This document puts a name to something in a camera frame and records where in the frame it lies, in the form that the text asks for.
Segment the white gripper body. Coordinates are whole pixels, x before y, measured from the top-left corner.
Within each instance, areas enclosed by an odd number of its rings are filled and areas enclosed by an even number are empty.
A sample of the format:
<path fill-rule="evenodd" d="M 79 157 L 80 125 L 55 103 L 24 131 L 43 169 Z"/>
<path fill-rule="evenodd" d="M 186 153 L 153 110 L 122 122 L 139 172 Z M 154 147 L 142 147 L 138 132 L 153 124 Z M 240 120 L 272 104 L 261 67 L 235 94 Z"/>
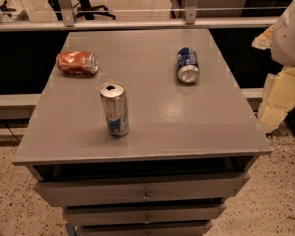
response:
<path fill-rule="evenodd" d="M 284 66 L 295 67 L 295 0 L 274 25 L 271 56 Z"/>

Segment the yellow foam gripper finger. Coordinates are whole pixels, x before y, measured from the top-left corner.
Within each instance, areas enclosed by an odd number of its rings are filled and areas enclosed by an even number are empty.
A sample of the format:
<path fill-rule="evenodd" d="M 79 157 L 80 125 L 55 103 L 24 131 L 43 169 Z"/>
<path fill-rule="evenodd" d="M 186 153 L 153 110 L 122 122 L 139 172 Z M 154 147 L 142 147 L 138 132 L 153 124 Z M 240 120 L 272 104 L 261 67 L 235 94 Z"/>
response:
<path fill-rule="evenodd" d="M 258 109 L 258 129 L 272 133 L 295 107 L 295 67 L 284 66 L 277 75 L 268 74 Z"/>
<path fill-rule="evenodd" d="M 268 27 L 263 33 L 254 38 L 251 46 L 259 50 L 272 49 L 273 30 L 274 26 Z"/>

